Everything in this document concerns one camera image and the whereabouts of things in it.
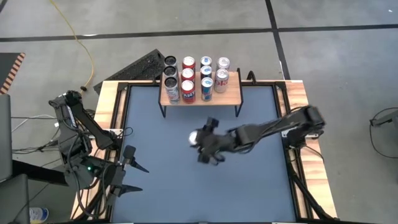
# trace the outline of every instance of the black cable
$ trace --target black cable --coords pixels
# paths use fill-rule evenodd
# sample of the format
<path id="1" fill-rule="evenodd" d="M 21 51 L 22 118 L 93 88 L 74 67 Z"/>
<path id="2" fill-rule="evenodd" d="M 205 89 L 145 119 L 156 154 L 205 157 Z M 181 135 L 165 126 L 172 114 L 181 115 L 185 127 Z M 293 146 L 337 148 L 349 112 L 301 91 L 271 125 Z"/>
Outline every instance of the black cable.
<path id="1" fill-rule="evenodd" d="M 48 162 L 48 163 L 46 163 L 46 164 L 44 164 L 44 165 L 41 165 L 40 168 L 41 168 L 41 167 L 44 167 L 44 166 L 46 166 L 46 165 L 49 165 L 49 164 L 51 164 L 51 163 L 53 163 L 53 162 L 57 162 L 58 160 L 61 160 L 61 158 L 56 159 L 56 160 L 51 161 L 51 162 Z"/>
<path id="2" fill-rule="evenodd" d="M 78 138 L 79 138 L 79 136 L 78 136 L 78 134 L 77 134 L 76 137 L 75 137 L 75 140 L 73 140 L 73 143 L 72 143 L 72 145 L 71 145 L 70 148 L 69 148 L 68 155 L 67 155 L 67 164 L 68 164 L 68 166 L 69 166 L 70 171 L 71 171 L 72 174 L 73 174 L 73 178 L 75 179 L 75 182 L 76 182 L 77 191 L 79 192 L 79 191 L 80 191 L 79 179 L 78 179 L 78 177 L 77 177 L 75 171 L 73 171 L 72 165 L 71 165 L 71 163 L 70 163 L 70 156 L 71 156 L 71 153 L 72 153 L 72 149 L 73 149 L 74 145 L 76 144 Z M 92 215 L 92 214 L 91 214 L 90 212 L 88 212 L 88 211 L 86 210 L 86 208 L 83 206 L 83 203 L 81 202 L 81 197 L 80 197 L 80 194 L 79 194 L 79 193 L 77 193 L 77 198 L 78 198 L 78 204 L 79 204 L 80 209 L 83 211 L 83 213 L 84 213 L 85 215 L 87 215 L 87 216 L 89 216 L 89 217 L 91 217 L 91 218 L 97 218 L 98 216 L 101 216 L 101 215 L 106 211 L 106 206 L 104 206 L 104 210 L 103 210 L 99 215 Z"/>
<path id="3" fill-rule="evenodd" d="M 79 209 L 79 206 L 76 206 L 76 209 L 75 209 L 75 211 L 72 214 L 72 220 L 74 219 L 78 209 Z"/>
<path id="4" fill-rule="evenodd" d="M 381 114 L 382 112 L 384 112 L 384 111 L 386 111 L 386 110 L 393 110 L 393 109 L 398 109 L 398 107 L 390 107 L 390 108 L 386 108 L 386 109 L 380 110 L 378 113 L 376 113 L 376 115 L 374 115 L 374 117 L 372 118 L 372 120 L 375 120 L 376 117 L 377 117 L 379 114 Z M 373 147 L 373 149 L 374 149 L 378 154 L 380 154 L 380 155 L 383 156 L 383 157 L 389 158 L 389 159 L 398 159 L 398 156 L 387 156 L 387 155 L 384 155 L 383 153 L 381 153 L 380 151 L 378 151 L 378 150 L 376 149 L 376 147 L 374 146 L 373 137 L 372 137 L 372 124 L 369 124 L 369 136 L 370 136 L 370 138 L 371 138 L 372 147 Z"/>
<path id="5" fill-rule="evenodd" d="M 108 198 L 107 198 L 107 196 L 106 196 L 105 175 L 106 175 L 106 172 L 108 171 L 108 169 L 109 169 L 110 166 L 111 166 L 111 165 L 105 167 L 105 169 L 104 169 L 104 171 L 103 171 L 103 173 L 102 173 L 102 178 L 101 178 L 101 180 L 102 180 L 102 192 L 103 192 L 103 196 L 104 196 L 104 209 L 103 209 L 102 212 L 99 213 L 98 216 L 101 216 L 101 215 L 106 211 L 106 203 L 108 202 Z"/>
<path id="6" fill-rule="evenodd" d="M 39 192 L 37 192 L 31 199 L 28 200 L 28 202 L 26 202 L 26 204 L 19 210 L 19 212 L 17 213 L 17 215 L 15 216 L 15 218 L 13 219 L 13 222 L 15 222 L 15 220 L 17 219 L 18 215 L 20 214 L 20 212 L 26 207 L 26 205 L 29 204 L 30 201 L 32 201 L 33 199 L 35 199 L 40 193 L 42 193 L 42 191 L 48 187 L 50 185 L 50 183 L 47 183 Z"/>
<path id="7" fill-rule="evenodd" d="M 99 150 L 100 150 L 100 149 L 97 148 L 97 150 L 94 152 L 94 157 L 97 155 L 97 152 L 98 152 Z"/>
<path id="8" fill-rule="evenodd" d="M 78 192 L 78 193 L 77 193 L 77 199 L 78 199 L 78 204 L 79 204 L 80 209 L 81 209 L 86 215 L 88 215 L 89 217 L 95 218 L 95 216 L 93 216 L 92 214 L 90 214 L 89 212 L 86 211 L 86 209 L 85 209 L 84 206 L 83 206 L 83 203 L 81 202 L 81 197 L 80 197 L 80 194 L 79 194 L 79 191 L 80 191 L 79 179 L 77 178 L 76 173 L 75 173 L 75 171 L 72 169 L 72 165 L 70 164 L 70 154 L 72 153 L 72 149 L 73 149 L 74 145 L 76 144 L 78 138 L 79 138 L 79 135 L 77 134 L 76 137 L 75 137 L 75 139 L 73 140 L 73 143 L 70 145 L 70 148 L 69 148 L 69 151 L 68 151 L 68 155 L 67 155 L 67 164 L 68 164 L 69 169 L 70 169 L 70 172 L 72 172 L 73 177 L 74 177 L 75 182 L 76 182 L 76 187 L 77 187 L 77 192 Z"/>
<path id="9" fill-rule="evenodd" d="M 86 196 L 86 207 L 87 207 L 87 203 L 88 203 L 88 194 L 90 192 L 90 189 L 94 188 L 97 184 L 98 184 L 99 179 L 97 178 L 93 184 L 91 184 L 88 188 L 87 188 L 87 196 Z M 75 217 L 77 210 L 79 209 L 79 206 L 76 207 L 75 211 L 73 212 L 72 215 L 72 219 Z"/>
<path id="10" fill-rule="evenodd" d="M 59 130 L 60 130 L 60 128 L 57 129 L 57 131 L 56 131 L 56 132 L 54 133 L 54 135 L 51 137 L 50 141 L 49 141 L 48 143 L 44 144 L 43 146 L 39 146 L 39 147 L 28 147 L 28 148 L 25 148 L 25 149 L 13 149 L 13 150 L 12 150 L 12 153 L 13 153 L 13 154 L 29 154 L 29 153 L 33 153 L 33 152 L 37 152 L 37 151 L 43 152 L 43 149 L 50 148 L 50 147 L 55 147 L 55 146 L 50 146 L 50 145 L 51 145 L 51 144 L 56 144 L 56 142 L 53 141 L 53 139 L 54 139 L 55 136 L 58 134 Z"/>
<path id="11" fill-rule="evenodd" d="M 313 148 L 311 148 L 310 146 L 307 146 L 307 145 L 304 146 L 304 147 L 306 147 L 307 149 L 310 149 L 312 152 L 314 152 L 314 153 L 317 154 L 319 157 L 321 157 L 321 159 L 322 159 L 323 162 L 325 162 L 325 160 L 324 160 L 322 154 L 320 154 L 318 151 L 316 151 L 315 149 L 313 149 Z"/>
<path id="12" fill-rule="evenodd" d="M 129 133 L 129 134 L 124 134 L 124 132 L 125 132 L 127 129 L 130 129 L 130 130 L 131 130 L 131 133 Z M 120 134 L 118 134 L 118 137 L 120 137 L 120 136 L 127 137 L 127 136 L 132 135 L 133 132 L 134 132 L 134 130 L 133 130 L 132 127 L 126 127 L 125 129 L 123 129 L 123 131 L 122 131 Z"/>

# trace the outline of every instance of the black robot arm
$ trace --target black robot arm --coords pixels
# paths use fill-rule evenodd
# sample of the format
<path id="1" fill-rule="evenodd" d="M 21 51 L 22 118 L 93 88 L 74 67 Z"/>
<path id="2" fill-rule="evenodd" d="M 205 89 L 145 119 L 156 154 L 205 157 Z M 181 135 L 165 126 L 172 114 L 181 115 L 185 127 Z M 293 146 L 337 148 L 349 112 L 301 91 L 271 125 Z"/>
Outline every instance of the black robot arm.
<path id="1" fill-rule="evenodd" d="M 286 140 L 289 147 L 301 148 L 305 145 L 305 137 L 309 134 L 320 134 L 325 126 L 318 109 L 313 106 L 303 106 L 291 114 L 263 124 L 245 124 L 237 128 L 227 130 L 225 135 L 214 134 L 218 121 L 208 118 L 207 123 L 200 129 L 190 134 L 189 141 L 192 147 L 198 149 L 198 162 L 218 165 L 224 162 L 225 157 L 221 152 L 249 153 L 262 139 L 275 133 L 289 130 Z M 317 201 L 303 185 L 290 161 L 288 172 L 292 180 L 302 191 L 315 213 L 321 219 L 336 221 L 319 206 Z"/>
<path id="2" fill-rule="evenodd" d="M 67 91 L 65 94 L 50 100 L 57 116 L 60 137 L 58 146 L 65 165 L 65 180 L 67 184 L 77 191 L 90 189 L 94 178 L 101 180 L 103 189 L 110 185 L 109 197 L 106 203 L 111 204 L 115 197 L 120 197 L 127 192 L 140 191 L 139 187 L 122 184 L 125 165 L 133 166 L 141 171 L 148 172 L 140 166 L 134 157 L 136 148 L 126 146 L 123 152 L 124 160 L 111 162 L 91 156 L 91 142 L 88 137 L 95 137 L 98 149 L 121 150 L 122 137 L 112 131 L 103 130 L 98 123 L 86 112 L 81 102 L 81 95 L 76 91 Z M 92 215 L 91 210 L 86 210 L 78 195 L 80 208 L 85 215 Z"/>

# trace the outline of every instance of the can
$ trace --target can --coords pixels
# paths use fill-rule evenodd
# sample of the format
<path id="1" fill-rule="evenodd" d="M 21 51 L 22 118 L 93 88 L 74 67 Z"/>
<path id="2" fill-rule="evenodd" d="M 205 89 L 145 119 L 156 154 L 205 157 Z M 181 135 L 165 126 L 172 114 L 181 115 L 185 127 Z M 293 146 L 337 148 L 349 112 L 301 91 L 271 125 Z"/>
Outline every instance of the can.
<path id="1" fill-rule="evenodd" d="M 186 68 L 191 68 L 193 70 L 193 72 L 195 72 L 195 65 L 196 65 L 196 63 L 195 63 L 195 59 L 193 57 L 188 56 L 182 60 L 182 69 L 183 70 Z"/>
<path id="2" fill-rule="evenodd" d="M 49 217 L 47 208 L 29 208 L 29 218 L 31 224 L 44 223 Z"/>
<path id="3" fill-rule="evenodd" d="M 178 73 L 177 73 L 177 69 L 175 69 L 175 67 L 173 66 L 167 66 L 163 69 L 163 74 L 165 76 L 165 78 L 168 77 L 173 77 L 176 80 L 178 80 Z"/>
<path id="4" fill-rule="evenodd" d="M 201 98 L 203 101 L 210 101 L 213 94 L 213 80 L 205 77 L 201 80 Z"/>
<path id="5" fill-rule="evenodd" d="M 182 70 L 181 82 L 184 82 L 185 80 L 190 80 L 195 83 L 195 72 L 191 68 L 186 68 Z"/>
<path id="6" fill-rule="evenodd" d="M 211 67 L 211 58 L 209 56 L 204 56 L 200 59 L 200 68 L 206 65 Z"/>
<path id="7" fill-rule="evenodd" d="M 174 56 L 167 56 L 164 58 L 164 65 L 167 66 L 173 66 L 177 68 L 177 59 Z"/>
<path id="8" fill-rule="evenodd" d="M 229 78 L 229 74 L 226 69 L 221 68 L 221 69 L 217 70 L 216 75 L 215 75 L 216 84 L 214 85 L 214 90 L 217 93 L 225 92 L 226 87 L 228 85 L 228 78 Z"/>
<path id="9" fill-rule="evenodd" d="M 181 83 L 182 100 L 186 103 L 195 102 L 195 84 L 190 80 Z"/>
<path id="10" fill-rule="evenodd" d="M 211 72 L 212 69 L 210 66 L 205 65 L 200 69 L 200 80 L 202 80 L 203 78 L 209 77 L 211 78 Z"/>
<path id="11" fill-rule="evenodd" d="M 178 81 L 174 77 L 168 77 L 164 80 L 164 87 L 170 103 L 173 105 L 180 103 L 180 93 L 178 91 Z"/>
<path id="12" fill-rule="evenodd" d="M 229 66 L 231 65 L 231 62 L 229 62 L 229 59 L 226 57 L 220 57 L 217 61 L 217 70 L 223 68 L 229 70 Z"/>

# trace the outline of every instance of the white can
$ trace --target white can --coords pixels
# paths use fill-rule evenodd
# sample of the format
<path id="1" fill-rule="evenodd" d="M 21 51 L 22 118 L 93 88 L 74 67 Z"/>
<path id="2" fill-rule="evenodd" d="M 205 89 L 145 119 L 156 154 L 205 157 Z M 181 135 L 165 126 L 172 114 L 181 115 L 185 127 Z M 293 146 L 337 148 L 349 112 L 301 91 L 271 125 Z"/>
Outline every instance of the white can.
<path id="1" fill-rule="evenodd" d="M 29 208 L 30 224 L 44 223 L 49 217 L 49 210 L 46 208 Z"/>
<path id="2" fill-rule="evenodd" d="M 217 69 L 216 69 L 216 70 L 219 70 L 219 69 L 221 69 L 221 68 L 226 69 L 226 70 L 229 70 L 229 67 L 230 67 L 230 66 L 231 66 L 231 62 L 229 61 L 228 58 L 226 58 L 226 57 L 220 57 L 220 58 L 217 60 Z"/>
<path id="3" fill-rule="evenodd" d="M 164 87 L 170 103 L 177 105 L 180 103 L 180 92 L 178 90 L 178 81 L 174 77 L 168 77 L 164 80 Z"/>
<path id="4" fill-rule="evenodd" d="M 224 93 L 226 90 L 226 87 L 228 86 L 228 78 L 229 78 L 229 73 L 226 69 L 219 69 L 216 72 L 215 76 L 215 85 L 214 85 L 214 90 L 217 93 Z"/>

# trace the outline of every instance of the silver can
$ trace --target silver can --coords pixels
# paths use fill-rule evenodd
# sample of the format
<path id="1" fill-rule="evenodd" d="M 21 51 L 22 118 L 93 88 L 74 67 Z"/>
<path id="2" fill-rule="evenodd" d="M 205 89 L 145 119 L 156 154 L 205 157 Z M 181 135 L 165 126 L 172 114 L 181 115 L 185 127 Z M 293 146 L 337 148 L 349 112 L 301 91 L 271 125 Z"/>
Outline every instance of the silver can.
<path id="1" fill-rule="evenodd" d="M 214 90 L 217 93 L 224 93 L 228 86 L 229 73 L 226 69 L 219 69 L 215 76 Z"/>
<path id="2" fill-rule="evenodd" d="M 167 56 L 164 58 L 164 65 L 167 66 L 173 66 L 177 68 L 177 59 L 174 56 Z"/>
<path id="3" fill-rule="evenodd" d="M 178 90 L 178 81 L 174 77 L 168 77 L 164 80 L 164 87 L 170 103 L 173 105 L 180 103 L 180 92 Z"/>
<path id="4" fill-rule="evenodd" d="M 213 94 L 213 80 L 206 77 L 201 80 L 201 98 L 203 101 L 210 101 Z"/>
<path id="5" fill-rule="evenodd" d="M 163 70 L 163 74 L 165 79 L 168 77 L 173 77 L 178 81 L 178 73 L 177 73 L 177 69 L 173 66 L 167 66 L 164 68 Z"/>
<path id="6" fill-rule="evenodd" d="M 211 67 L 211 58 L 209 56 L 204 56 L 200 59 L 200 68 L 206 65 Z"/>
<path id="7" fill-rule="evenodd" d="M 203 66 L 200 69 L 200 80 L 202 80 L 206 77 L 211 78 L 211 72 L 212 72 L 212 69 L 210 66 L 208 66 L 208 65 Z"/>
<path id="8" fill-rule="evenodd" d="M 229 70 L 230 66 L 231 66 L 231 62 L 229 61 L 228 58 L 220 57 L 217 61 L 217 69 L 216 70 L 219 70 L 221 68 Z"/>

